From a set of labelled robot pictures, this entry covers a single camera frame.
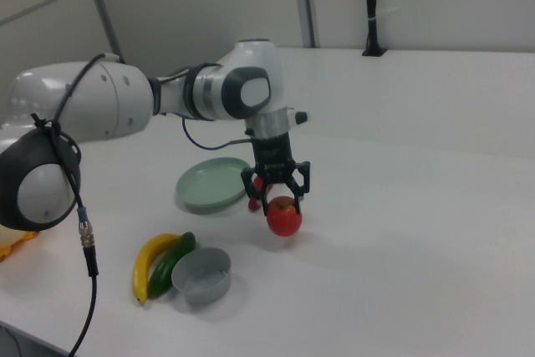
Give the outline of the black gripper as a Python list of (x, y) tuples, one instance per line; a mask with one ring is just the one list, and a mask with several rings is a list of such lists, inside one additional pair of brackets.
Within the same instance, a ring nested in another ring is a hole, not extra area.
[[(300, 202), (310, 191), (310, 162), (296, 162), (293, 160), (289, 133), (284, 133), (270, 139), (252, 140), (255, 158), (255, 168), (244, 168), (241, 172), (242, 183), (249, 198), (250, 212), (268, 210), (268, 194), (272, 184), (287, 184), (293, 194), (294, 206), (297, 213), (301, 212)], [(302, 178), (299, 183), (294, 172)]]

